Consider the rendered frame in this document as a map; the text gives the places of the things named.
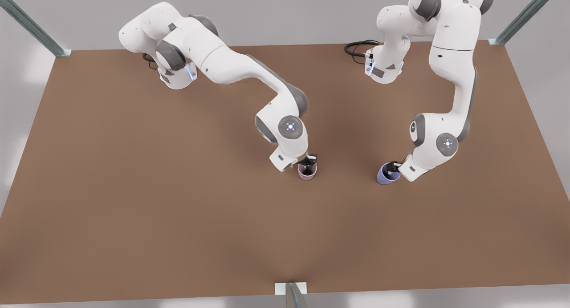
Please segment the pink cup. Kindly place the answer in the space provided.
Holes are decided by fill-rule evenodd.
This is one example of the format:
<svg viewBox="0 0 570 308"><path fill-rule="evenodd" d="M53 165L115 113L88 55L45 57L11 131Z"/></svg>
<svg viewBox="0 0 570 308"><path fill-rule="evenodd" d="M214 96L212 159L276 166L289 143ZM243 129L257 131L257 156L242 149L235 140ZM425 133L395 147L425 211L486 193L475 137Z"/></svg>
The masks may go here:
<svg viewBox="0 0 570 308"><path fill-rule="evenodd" d="M300 178L305 181L311 180L315 176L317 169L318 165L316 162L311 165L297 164L298 174Z"/></svg>

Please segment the purple cup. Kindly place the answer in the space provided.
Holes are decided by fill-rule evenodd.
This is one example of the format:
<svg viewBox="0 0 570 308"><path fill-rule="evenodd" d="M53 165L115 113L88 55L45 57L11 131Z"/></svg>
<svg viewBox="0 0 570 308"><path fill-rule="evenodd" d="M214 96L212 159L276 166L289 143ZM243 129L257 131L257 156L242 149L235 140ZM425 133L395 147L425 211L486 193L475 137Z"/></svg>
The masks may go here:
<svg viewBox="0 0 570 308"><path fill-rule="evenodd" d="M383 164L377 174L377 182L382 185L391 184L397 181L401 176L400 172L389 173L387 172L387 163Z"/></svg>

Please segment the silver frame post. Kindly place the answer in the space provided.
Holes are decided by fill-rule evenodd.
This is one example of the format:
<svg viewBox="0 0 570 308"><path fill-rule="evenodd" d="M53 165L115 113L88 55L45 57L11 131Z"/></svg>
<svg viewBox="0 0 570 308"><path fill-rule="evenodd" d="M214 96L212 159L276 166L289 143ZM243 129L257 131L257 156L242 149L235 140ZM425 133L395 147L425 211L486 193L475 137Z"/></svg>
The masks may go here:
<svg viewBox="0 0 570 308"><path fill-rule="evenodd" d="M493 39L487 42L491 46L504 46L549 0L531 0L529 4Z"/></svg>
<svg viewBox="0 0 570 308"><path fill-rule="evenodd" d="M71 49L63 49L13 0L0 0L0 7L55 57L69 57L73 53Z"/></svg>
<svg viewBox="0 0 570 308"><path fill-rule="evenodd" d="M285 308L309 308L304 295L307 294L306 282L288 282L274 284L275 295L285 296Z"/></svg>

